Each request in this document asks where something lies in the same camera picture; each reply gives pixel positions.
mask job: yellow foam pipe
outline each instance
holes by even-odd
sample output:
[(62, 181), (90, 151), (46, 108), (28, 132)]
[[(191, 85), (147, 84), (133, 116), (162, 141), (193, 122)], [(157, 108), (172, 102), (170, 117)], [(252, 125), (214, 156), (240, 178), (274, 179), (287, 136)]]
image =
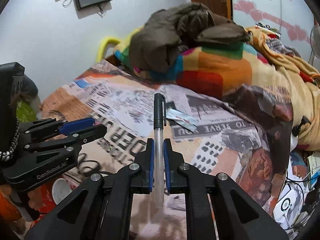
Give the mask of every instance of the yellow foam pipe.
[(113, 44), (119, 44), (121, 41), (118, 38), (115, 37), (105, 37), (100, 41), (97, 57), (96, 57), (96, 63), (100, 62), (103, 59), (104, 52), (106, 50), (106, 47), (108, 46), (109, 43)]

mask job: human hand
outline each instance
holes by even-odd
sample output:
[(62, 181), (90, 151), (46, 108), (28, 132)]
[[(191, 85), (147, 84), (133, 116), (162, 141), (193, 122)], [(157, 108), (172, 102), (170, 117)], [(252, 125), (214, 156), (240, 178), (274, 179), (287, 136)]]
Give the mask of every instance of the human hand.
[[(4, 195), (4, 197), (6, 198), (6, 200), (8, 200), (12, 205), (12, 201), (9, 197), (9, 195), (11, 195), (12, 193), (12, 188), (10, 185), (1, 185), (0, 186), (0, 191), (2, 192), (2, 194)], [(42, 196), (41, 196), (41, 189), (40, 188), (36, 188), (35, 190), (32, 190), (30, 192), (28, 192), (28, 197), (30, 198), (29, 200), (29, 206), (31, 208), (33, 208), (34, 210), (39, 210), (42, 206), (43, 206), (43, 202), (42, 202)]]

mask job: silver screw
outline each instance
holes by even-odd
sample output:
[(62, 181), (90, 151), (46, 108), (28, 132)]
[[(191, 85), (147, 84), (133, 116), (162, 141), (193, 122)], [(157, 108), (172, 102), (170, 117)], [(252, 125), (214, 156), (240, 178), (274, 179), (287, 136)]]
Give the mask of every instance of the silver screw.
[(179, 167), (185, 171), (190, 168), (190, 165), (188, 163), (181, 163)]
[(132, 163), (132, 164), (130, 164), (130, 166), (129, 166), (130, 170), (133, 170), (133, 171), (139, 169), (139, 167), (140, 167), (140, 166), (139, 166), (139, 164), (137, 164), (137, 163)]
[(221, 179), (221, 180), (227, 180), (228, 175), (225, 174), (225, 173), (219, 173), (218, 174), (218, 178)]
[(101, 179), (101, 175), (100, 174), (92, 174), (91, 175), (91, 177), (90, 177), (90, 179), (92, 180), (92, 181), (98, 181), (99, 179)]

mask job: yellow blanket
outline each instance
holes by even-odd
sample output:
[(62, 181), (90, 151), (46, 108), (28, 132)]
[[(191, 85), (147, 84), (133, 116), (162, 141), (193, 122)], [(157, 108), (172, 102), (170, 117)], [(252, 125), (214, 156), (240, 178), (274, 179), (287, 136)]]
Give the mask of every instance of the yellow blanket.
[[(255, 29), (254, 27), (246, 30), (252, 32), (250, 44), (274, 64), (278, 73), (274, 76), (275, 85), (285, 85), (290, 93), (293, 106), (293, 125), (300, 124), (304, 115), (311, 121), (311, 125), (306, 124), (302, 127), (299, 134), (299, 145), (304, 145), (305, 149), (309, 151), (320, 149), (320, 89), (313, 83), (304, 82), (300, 77), (300, 72), (303, 72), (319, 80), (319, 72), (299, 57), (290, 57), (269, 49), (266, 44), (266, 40), (269, 39), (267, 30)], [(263, 86), (261, 73), (259, 77), (252, 78), (252, 83), (252, 85), (256, 83), (256, 85)]]

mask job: transparent pen barrel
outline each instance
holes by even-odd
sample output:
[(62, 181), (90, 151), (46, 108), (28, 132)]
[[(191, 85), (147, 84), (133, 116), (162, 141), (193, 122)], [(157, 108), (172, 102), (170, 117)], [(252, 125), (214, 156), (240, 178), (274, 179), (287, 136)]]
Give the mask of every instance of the transparent pen barrel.
[(163, 130), (155, 129), (155, 159), (154, 159), (154, 194), (156, 208), (162, 208), (164, 203), (164, 159), (163, 159)]

